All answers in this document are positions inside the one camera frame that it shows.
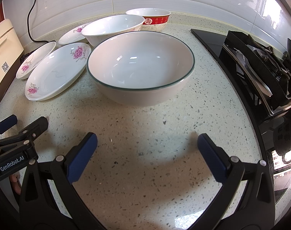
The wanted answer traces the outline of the person's left hand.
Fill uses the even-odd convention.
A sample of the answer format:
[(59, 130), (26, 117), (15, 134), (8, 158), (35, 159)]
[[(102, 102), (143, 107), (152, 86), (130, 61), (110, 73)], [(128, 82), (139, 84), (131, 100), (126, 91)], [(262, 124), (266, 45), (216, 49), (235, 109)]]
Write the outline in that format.
[(13, 175), (10, 175), (9, 179), (10, 179), (10, 182), (11, 182), (11, 185), (12, 185), (14, 191), (18, 195), (20, 195), (21, 194), (21, 185), (19, 184), (19, 181), (18, 181), (17, 176), (14, 175), (14, 174)]

